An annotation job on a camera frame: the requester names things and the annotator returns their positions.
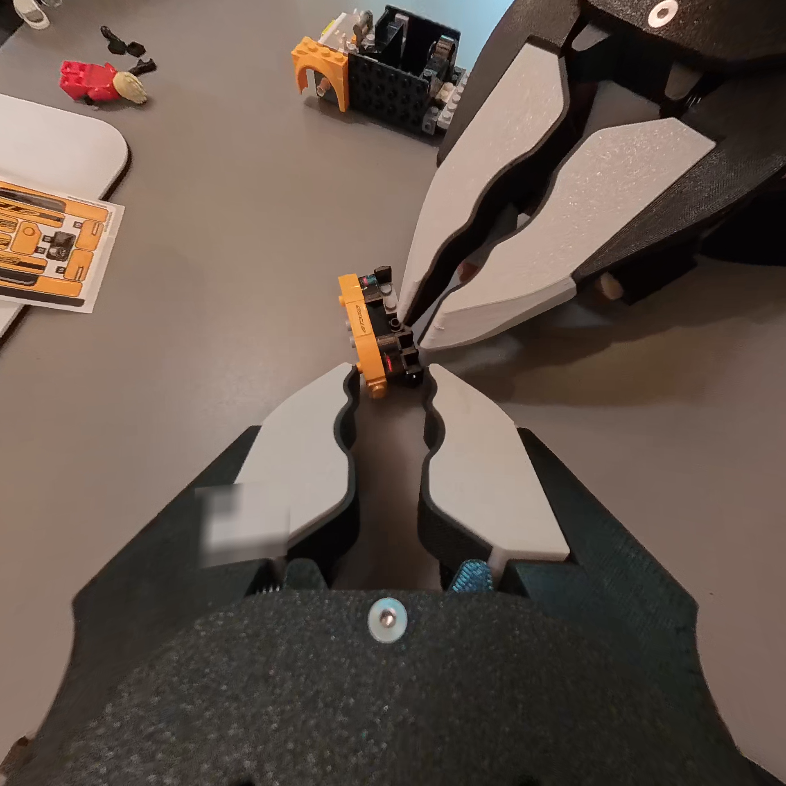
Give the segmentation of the person's right forearm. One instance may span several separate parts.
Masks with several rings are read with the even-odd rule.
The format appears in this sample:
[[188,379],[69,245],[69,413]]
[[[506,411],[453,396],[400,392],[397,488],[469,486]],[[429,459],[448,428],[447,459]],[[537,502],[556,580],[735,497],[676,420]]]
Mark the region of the person's right forearm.
[[785,240],[779,235],[714,233],[702,241],[700,253],[718,261],[785,267]]

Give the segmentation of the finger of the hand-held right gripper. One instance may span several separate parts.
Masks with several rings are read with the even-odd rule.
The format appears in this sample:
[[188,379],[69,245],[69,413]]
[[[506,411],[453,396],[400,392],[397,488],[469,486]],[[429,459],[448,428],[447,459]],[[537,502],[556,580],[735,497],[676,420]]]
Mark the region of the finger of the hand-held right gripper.
[[443,298],[420,346],[476,343],[571,300],[574,272],[715,145],[673,117],[590,135],[560,166],[534,216]]
[[413,324],[483,240],[502,183],[542,146],[568,105],[565,59],[525,44],[439,165],[420,210],[399,297]]

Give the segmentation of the orange sticker sheet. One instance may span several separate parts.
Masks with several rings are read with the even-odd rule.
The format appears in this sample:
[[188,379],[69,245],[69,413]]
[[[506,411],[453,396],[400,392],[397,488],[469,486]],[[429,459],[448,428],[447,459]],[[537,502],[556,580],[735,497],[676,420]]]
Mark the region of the orange sticker sheet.
[[2,180],[2,306],[92,313],[124,211]]

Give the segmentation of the black lego car chassis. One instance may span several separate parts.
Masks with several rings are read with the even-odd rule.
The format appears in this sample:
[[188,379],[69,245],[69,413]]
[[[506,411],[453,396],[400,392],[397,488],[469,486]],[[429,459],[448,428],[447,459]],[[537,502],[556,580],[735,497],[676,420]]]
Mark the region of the black lego car chassis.
[[386,5],[339,14],[318,38],[304,37],[291,59],[298,91],[313,76],[318,99],[401,131],[443,135],[468,81],[457,66],[460,31]]

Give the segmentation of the white rounded board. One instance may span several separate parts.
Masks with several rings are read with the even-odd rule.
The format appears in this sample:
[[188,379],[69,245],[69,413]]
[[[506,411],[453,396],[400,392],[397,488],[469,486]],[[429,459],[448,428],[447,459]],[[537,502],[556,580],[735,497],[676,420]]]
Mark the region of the white rounded board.
[[[93,117],[2,95],[1,180],[107,201],[131,164],[122,134]],[[2,306],[2,339],[24,310]]]

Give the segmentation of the orange black lego car section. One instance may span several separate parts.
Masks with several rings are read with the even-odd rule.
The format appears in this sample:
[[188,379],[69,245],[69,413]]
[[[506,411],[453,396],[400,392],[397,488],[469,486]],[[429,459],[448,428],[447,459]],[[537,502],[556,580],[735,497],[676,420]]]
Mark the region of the orange black lego car section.
[[416,388],[425,370],[413,330],[398,318],[398,296],[389,266],[367,275],[339,277],[339,304],[347,314],[350,344],[370,398],[383,398],[390,385]]

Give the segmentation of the red lego minifigure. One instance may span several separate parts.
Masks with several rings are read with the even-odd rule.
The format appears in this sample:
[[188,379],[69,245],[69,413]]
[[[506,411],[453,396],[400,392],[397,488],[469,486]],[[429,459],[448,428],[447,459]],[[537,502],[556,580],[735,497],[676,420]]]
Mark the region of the red lego minifigure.
[[95,104],[125,100],[141,105],[148,101],[148,94],[136,75],[118,71],[109,63],[63,61],[60,74],[60,88],[77,102]]

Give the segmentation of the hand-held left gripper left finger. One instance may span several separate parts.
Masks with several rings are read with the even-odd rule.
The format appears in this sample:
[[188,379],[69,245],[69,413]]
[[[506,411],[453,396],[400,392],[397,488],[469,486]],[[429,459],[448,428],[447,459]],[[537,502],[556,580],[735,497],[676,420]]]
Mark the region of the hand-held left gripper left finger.
[[337,562],[359,535],[358,369],[339,364],[267,418],[232,486],[232,552]]

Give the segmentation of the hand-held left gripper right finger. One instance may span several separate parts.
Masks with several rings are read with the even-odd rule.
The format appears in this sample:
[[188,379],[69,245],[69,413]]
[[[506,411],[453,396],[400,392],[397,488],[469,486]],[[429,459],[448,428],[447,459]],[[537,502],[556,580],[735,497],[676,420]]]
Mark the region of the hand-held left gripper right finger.
[[570,549],[513,420],[447,368],[425,374],[418,537],[444,571],[563,563]]

